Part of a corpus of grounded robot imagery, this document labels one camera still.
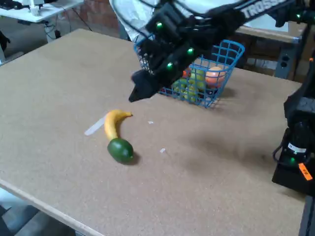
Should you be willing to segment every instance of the white label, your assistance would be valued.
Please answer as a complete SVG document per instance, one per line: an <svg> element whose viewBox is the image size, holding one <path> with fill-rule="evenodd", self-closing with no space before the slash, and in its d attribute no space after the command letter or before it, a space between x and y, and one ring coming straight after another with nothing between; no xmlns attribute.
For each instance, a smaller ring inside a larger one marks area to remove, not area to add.
<svg viewBox="0 0 315 236"><path fill-rule="evenodd" d="M287 147L294 152L299 152L299 153L305 153L306 152L306 148L299 148L299 147L292 145L291 143L289 143L289 145Z"/></svg>
<svg viewBox="0 0 315 236"><path fill-rule="evenodd" d="M246 18L249 18L285 1L287 0L261 0L244 7L241 11L244 13Z"/></svg>

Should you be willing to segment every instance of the paper scrap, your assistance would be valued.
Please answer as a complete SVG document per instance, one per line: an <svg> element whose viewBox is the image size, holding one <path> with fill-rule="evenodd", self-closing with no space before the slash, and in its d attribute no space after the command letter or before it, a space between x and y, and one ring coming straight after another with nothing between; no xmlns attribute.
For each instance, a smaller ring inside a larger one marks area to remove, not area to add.
<svg viewBox="0 0 315 236"><path fill-rule="evenodd" d="M105 117L102 117L101 119L99 119L94 125L92 125L87 131L84 132L84 134L86 136L89 136L91 134L94 134L99 128L102 127L102 125L104 125L104 121L105 121Z"/></svg>

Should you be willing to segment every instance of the brick wall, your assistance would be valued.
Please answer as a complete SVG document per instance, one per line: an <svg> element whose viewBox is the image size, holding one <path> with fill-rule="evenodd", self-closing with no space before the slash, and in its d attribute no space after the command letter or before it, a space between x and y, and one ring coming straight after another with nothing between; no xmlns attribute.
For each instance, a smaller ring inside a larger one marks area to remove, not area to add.
<svg viewBox="0 0 315 236"><path fill-rule="evenodd" d="M118 29L118 21L109 0L85 0L85 4L76 8L80 17L87 23L99 24ZM71 19L77 19L73 11L69 11Z"/></svg>

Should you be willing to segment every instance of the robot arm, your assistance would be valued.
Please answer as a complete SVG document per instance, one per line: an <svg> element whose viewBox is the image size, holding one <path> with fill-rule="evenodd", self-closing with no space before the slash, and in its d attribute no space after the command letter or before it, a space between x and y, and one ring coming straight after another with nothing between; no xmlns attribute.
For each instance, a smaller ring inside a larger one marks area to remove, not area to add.
<svg viewBox="0 0 315 236"><path fill-rule="evenodd" d="M130 102L149 98L162 87L171 85L197 57L231 36L244 23L295 0L242 0L204 14L188 9L179 1L162 2L145 26L154 38L146 37L138 45L138 53L148 62L148 70L137 71L132 76L135 88ZM185 17L175 4L193 15Z"/></svg>

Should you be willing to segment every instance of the green led light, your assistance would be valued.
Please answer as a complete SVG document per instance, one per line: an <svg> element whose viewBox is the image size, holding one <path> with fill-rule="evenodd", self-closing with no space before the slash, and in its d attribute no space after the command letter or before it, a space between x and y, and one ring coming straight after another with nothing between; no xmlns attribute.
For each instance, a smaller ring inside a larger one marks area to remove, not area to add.
<svg viewBox="0 0 315 236"><path fill-rule="evenodd" d="M187 50L187 53L188 53L189 55L192 55L192 54L193 54L193 48L189 48L189 49Z"/></svg>
<svg viewBox="0 0 315 236"><path fill-rule="evenodd" d="M163 27L163 24L161 22L157 22L157 28L160 29Z"/></svg>
<svg viewBox="0 0 315 236"><path fill-rule="evenodd" d="M171 69L173 67L173 63L169 63L169 64L167 64L167 69Z"/></svg>

